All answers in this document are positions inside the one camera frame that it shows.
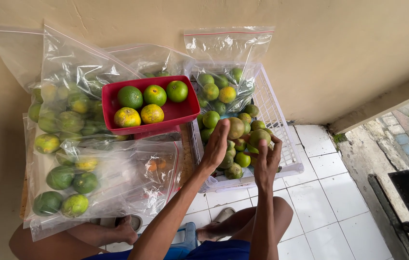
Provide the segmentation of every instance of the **bare foot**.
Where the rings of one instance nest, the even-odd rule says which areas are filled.
[[[129,245],[133,245],[135,241],[139,238],[138,234],[134,231],[130,225],[131,216],[125,216],[119,221],[119,225],[115,227],[119,232],[122,233],[122,241]]]
[[[217,225],[216,222],[212,222],[210,224],[207,224],[204,227],[200,227],[196,229],[196,238],[198,241],[216,241],[217,236],[213,235],[212,233],[209,232],[208,227]]]

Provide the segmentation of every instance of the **wooden board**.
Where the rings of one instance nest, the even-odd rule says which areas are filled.
[[[187,124],[181,124],[180,130],[182,131],[182,146],[184,151],[184,160],[182,162],[182,172],[180,174],[179,186],[182,187],[184,183],[193,173],[193,155],[190,148],[190,138],[188,135]],[[31,155],[33,150],[32,146],[34,142],[28,142],[28,155]],[[24,183],[23,191],[21,193],[21,208],[20,208],[20,218],[24,219],[24,214],[26,212],[26,203],[28,201],[28,178],[26,172],[24,173]]]

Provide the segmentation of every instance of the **white plastic basket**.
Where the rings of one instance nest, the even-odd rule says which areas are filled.
[[[198,84],[194,83],[194,86],[195,90],[198,90]],[[285,117],[262,64],[259,74],[256,76],[253,101],[259,107],[259,115],[256,119],[263,121],[267,128],[271,129],[273,134],[283,141],[280,160],[280,167],[282,169],[275,175],[275,179],[304,172],[304,165],[301,162],[293,137],[289,132]],[[197,165],[201,161],[204,149],[196,120],[189,123],[189,129],[190,139],[193,140],[191,149],[196,158]],[[224,175],[220,175],[215,178],[217,180],[217,183],[215,183],[215,180],[212,178],[210,177],[210,180],[203,184],[200,193],[212,191],[224,192],[255,186],[254,174],[249,168],[243,168],[243,177],[241,179],[229,180]]]

